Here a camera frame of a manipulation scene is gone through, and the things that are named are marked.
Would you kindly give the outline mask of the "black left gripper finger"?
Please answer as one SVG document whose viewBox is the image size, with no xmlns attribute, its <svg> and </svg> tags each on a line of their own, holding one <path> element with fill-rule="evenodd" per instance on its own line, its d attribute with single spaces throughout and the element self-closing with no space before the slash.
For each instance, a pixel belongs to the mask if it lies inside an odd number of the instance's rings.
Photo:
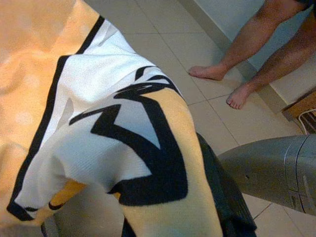
<svg viewBox="0 0 316 237">
<path fill-rule="evenodd" d="M 223 236 L 255 237 L 257 226 L 239 187 L 221 166 L 206 140 L 197 134 L 205 175 L 212 191 Z"/>
</svg>

